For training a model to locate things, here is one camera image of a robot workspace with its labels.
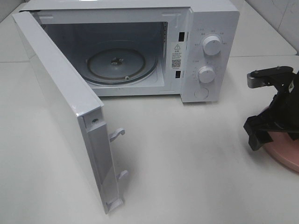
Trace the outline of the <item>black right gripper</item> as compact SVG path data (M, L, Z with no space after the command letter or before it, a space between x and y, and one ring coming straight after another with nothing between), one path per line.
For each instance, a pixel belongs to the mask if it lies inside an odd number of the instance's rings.
M299 74L295 74L292 67L277 66L251 73L258 73L263 77L265 86L276 88L277 93L271 103L291 109L299 108ZM265 130L272 122L270 111L262 111L259 115L248 117L245 121L243 127L249 135L249 145L253 151L260 149L266 143L273 142L272 137Z

